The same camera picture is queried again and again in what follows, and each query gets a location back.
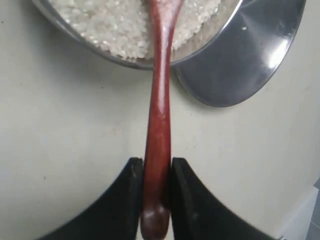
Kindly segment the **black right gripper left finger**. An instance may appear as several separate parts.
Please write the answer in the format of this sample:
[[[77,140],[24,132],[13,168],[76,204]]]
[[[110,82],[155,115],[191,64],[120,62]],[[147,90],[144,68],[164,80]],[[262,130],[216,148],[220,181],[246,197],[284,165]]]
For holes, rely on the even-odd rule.
[[[142,202],[143,160],[132,157],[112,185],[80,215],[41,240],[135,240]]]

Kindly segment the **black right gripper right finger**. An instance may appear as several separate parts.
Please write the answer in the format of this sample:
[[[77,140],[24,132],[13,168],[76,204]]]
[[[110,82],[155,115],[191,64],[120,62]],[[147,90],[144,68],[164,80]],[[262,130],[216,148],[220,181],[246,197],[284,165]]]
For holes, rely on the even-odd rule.
[[[269,240],[223,205],[184,158],[171,165],[171,219],[176,240]]]

